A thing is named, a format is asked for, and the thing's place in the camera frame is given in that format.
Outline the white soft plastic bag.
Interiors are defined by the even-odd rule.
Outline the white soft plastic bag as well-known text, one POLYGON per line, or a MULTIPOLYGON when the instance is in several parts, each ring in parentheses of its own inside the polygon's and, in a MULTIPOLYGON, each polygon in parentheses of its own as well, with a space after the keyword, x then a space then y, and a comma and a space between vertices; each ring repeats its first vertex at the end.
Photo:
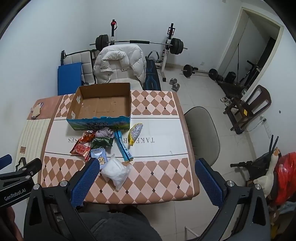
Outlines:
POLYGON ((132 165, 128 164, 127 166, 125 166, 115 157, 115 154, 113 154, 109 158, 106 165, 102 168, 101 174, 103 177, 111 179, 116 191, 119 191, 128 178, 131 169, 132 165))

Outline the red snack packet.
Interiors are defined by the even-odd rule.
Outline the red snack packet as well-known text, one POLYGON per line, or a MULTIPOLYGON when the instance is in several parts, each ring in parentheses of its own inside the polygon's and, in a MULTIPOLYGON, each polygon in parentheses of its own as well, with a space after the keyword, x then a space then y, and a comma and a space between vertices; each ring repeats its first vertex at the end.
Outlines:
POLYGON ((91 148, 89 146, 78 141, 70 151, 70 154, 81 156, 87 162, 90 157, 90 151, 91 148))

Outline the light blue tissue pack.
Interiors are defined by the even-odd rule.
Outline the light blue tissue pack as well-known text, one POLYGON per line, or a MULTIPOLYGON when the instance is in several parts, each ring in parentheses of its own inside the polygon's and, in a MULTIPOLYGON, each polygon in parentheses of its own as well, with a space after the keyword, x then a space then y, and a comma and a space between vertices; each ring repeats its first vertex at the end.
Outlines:
POLYGON ((106 155, 106 150, 104 148, 91 149, 90 155, 91 158, 95 158, 99 161, 100 170, 102 170, 106 166, 108 159, 106 155))

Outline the green snack packet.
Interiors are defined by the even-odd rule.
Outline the green snack packet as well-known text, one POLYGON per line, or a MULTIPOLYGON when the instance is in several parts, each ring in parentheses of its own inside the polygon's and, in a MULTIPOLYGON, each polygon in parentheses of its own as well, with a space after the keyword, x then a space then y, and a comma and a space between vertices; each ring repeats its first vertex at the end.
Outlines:
POLYGON ((91 142, 91 149, 98 148, 110 148, 113 145, 113 138, 110 137, 102 137, 102 138, 94 138, 91 142))

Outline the long blue snack pack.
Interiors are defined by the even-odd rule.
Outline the long blue snack pack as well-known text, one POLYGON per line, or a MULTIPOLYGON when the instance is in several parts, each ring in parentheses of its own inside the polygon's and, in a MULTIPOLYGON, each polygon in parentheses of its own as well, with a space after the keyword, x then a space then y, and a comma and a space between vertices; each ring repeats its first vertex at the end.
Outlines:
POLYGON ((114 138, 124 161, 126 163, 133 161, 133 156, 130 154, 129 150, 126 148, 123 142, 121 130, 114 131, 114 138))

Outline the cardboard box with blue print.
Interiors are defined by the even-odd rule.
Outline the cardboard box with blue print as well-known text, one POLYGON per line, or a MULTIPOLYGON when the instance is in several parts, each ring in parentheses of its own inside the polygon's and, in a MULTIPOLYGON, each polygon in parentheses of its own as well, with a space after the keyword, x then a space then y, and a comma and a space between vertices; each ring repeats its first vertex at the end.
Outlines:
POLYGON ((129 130, 131 105, 128 82, 83 85, 76 90, 66 120, 76 131, 129 130))

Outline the black scooter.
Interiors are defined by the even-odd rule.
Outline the black scooter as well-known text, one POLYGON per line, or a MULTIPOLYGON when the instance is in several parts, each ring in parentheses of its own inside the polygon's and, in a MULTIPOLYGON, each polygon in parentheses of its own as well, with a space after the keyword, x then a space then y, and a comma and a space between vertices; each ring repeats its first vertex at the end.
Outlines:
POLYGON ((257 179, 261 176, 264 176, 269 169, 271 163, 271 155, 276 148, 278 143, 279 136, 276 137, 273 141, 274 135, 271 135, 268 152, 263 154, 261 157, 257 158, 254 161, 239 162, 236 164, 230 164, 231 168, 245 168, 249 173, 250 180, 257 179))

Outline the beige round chair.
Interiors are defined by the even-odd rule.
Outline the beige round chair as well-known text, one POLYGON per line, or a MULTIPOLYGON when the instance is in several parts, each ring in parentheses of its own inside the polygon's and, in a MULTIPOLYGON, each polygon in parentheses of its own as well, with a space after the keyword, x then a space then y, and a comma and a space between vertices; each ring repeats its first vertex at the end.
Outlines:
POLYGON ((203 158, 213 166, 220 154, 220 141, 210 113, 201 106, 195 106, 184 117, 195 159, 203 158))

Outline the small cardboard piece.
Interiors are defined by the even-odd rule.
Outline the small cardboard piece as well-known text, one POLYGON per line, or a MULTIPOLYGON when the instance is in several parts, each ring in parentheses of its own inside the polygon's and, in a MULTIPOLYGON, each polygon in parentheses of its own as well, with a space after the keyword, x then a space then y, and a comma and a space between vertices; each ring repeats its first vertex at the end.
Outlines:
POLYGON ((41 108, 44 105, 43 102, 38 103, 35 107, 31 108, 31 119, 36 119, 40 113, 41 113, 41 108))

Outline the lilac rolled cloth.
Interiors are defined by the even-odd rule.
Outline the lilac rolled cloth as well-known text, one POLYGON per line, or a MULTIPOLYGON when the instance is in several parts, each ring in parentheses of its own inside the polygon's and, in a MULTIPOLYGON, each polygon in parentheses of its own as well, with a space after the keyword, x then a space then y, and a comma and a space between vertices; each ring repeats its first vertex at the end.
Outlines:
POLYGON ((96 138, 114 138, 114 131, 108 127, 97 130, 95 133, 96 138))

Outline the red plastic bag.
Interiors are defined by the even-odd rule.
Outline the red plastic bag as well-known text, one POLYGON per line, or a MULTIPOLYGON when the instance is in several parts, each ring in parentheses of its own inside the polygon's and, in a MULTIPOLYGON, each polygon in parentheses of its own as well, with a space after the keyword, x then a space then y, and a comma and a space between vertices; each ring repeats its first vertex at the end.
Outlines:
POLYGON ((295 188, 296 153, 288 153, 279 158, 275 171, 278 176, 277 197, 274 205, 284 204, 296 191, 295 188))

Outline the dark wooden chair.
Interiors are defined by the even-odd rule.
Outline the dark wooden chair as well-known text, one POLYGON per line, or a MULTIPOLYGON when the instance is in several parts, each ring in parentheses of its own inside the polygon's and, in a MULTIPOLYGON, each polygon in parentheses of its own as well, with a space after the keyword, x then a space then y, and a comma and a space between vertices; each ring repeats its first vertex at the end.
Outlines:
POLYGON ((269 91, 265 87, 257 85, 247 100, 234 97, 226 106, 223 114, 229 117, 232 124, 230 130, 240 135, 254 118, 270 107, 271 103, 269 91))

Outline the yellow silver snack packet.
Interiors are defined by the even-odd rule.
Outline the yellow silver snack packet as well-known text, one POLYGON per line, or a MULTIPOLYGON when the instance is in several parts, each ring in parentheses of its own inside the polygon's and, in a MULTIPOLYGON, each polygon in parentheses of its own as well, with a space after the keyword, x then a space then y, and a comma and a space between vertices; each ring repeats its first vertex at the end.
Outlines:
POLYGON ((128 133, 128 144, 130 146, 133 146, 135 141, 137 140, 138 136, 140 135, 142 128, 143 128, 143 124, 142 123, 136 123, 130 130, 128 133))

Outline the blue folded mat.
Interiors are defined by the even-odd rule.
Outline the blue folded mat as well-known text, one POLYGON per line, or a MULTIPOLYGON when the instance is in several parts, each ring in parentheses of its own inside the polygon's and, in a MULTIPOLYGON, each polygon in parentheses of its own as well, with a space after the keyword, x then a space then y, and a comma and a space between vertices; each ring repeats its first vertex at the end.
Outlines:
POLYGON ((76 93, 82 85, 82 63, 72 63, 58 67, 58 95, 76 93))

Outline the blue weight bench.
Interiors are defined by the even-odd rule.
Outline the blue weight bench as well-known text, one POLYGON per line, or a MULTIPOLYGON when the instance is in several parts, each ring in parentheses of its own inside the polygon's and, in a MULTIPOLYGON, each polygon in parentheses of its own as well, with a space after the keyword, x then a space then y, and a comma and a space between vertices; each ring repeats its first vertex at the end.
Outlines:
POLYGON ((151 51, 148 56, 145 57, 147 66, 146 66, 146 75, 145 82, 143 84, 143 90, 156 90, 161 91, 161 84, 159 81, 159 74, 156 67, 156 62, 154 59, 150 59, 151 54, 155 52, 157 55, 157 61, 159 60, 159 54, 157 51, 151 51))

